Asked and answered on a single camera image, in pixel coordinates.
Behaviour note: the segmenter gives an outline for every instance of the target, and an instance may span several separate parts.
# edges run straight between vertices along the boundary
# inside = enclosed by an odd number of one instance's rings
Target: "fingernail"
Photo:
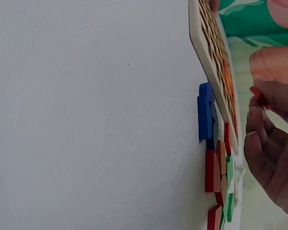
[[[256,79],[254,79],[254,81],[267,81],[267,80],[263,79],[263,78],[256,78]]]
[[[246,134],[245,138],[248,139],[251,135],[254,135],[254,134],[257,134],[257,132],[256,131],[249,132]]]
[[[249,111],[248,111],[248,114],[246,115],[246,119],[249,119],[250,118],[250,111],[252,109],[256,108],[255,106],[252,106],[251,108],[249,108]]]

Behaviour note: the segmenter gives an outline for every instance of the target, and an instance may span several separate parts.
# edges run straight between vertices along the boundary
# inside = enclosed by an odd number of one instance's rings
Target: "blue puzzle piece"
[[[200,96],[206,96],[209,102],[215,102],[215,95],[209,82],[200,84]]]
[[[210,102],[211,116],[216,125],[219,126],[219,119],[217,117],[216,106],[214,102]]]
[[[206,149],[208,150],[216,150],[217,138],[219,134],[219,128],[216,122],[212,122],[213,124],[213,132],[211,138],[206,140]]]
[[[210,139],[212,136],[212,117],[206,96],[197,97],[197,109],[199,140]]]

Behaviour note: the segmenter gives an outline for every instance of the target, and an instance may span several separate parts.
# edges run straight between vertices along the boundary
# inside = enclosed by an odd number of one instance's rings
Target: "red block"
[[[254,94],[254,96],[257,98],[257,100],[266,108],[271,109],[271,105],[267,101],[267,99],[264,97],[264,95],[254,86],[250,88],[250,91]]]
[[[231,136],[230,136],[229,123],[224,124],[224,142],[226,153],[228,156],[231,156]]]
[[[222,206],[214,206],[208,211],[207,230],[219,230],[222,218]]]
[[[216,193],[221,191],[220,169],[214,150],[206,150],[205,192]]]
[[[225,175],[223,175],[221,180],[221,191],[219,193],[216,193],[217,205],[223,206],[225,204],[226,192],[227,192],[227,178]]]

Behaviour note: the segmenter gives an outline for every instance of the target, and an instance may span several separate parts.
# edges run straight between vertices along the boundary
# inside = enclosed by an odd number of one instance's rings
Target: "hand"
[[[288,122],[288,85],[255,80],[272,111]],[[247,115],[244,155],[271,200],[288,213],[288,134],[274,126],[255,97]]]
[[[219,6],[220,6],[220,0],[210,0],[210,7],[214,16],[217,16]]]

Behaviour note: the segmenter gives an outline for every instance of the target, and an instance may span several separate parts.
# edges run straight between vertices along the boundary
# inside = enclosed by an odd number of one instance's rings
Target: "green fabric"
[[[227,37],[268,35],[284,45],[288,45],[288,29],[277,25],[270,15],[266,1],[230,6],[233,0],[221,0],[220,18]]]

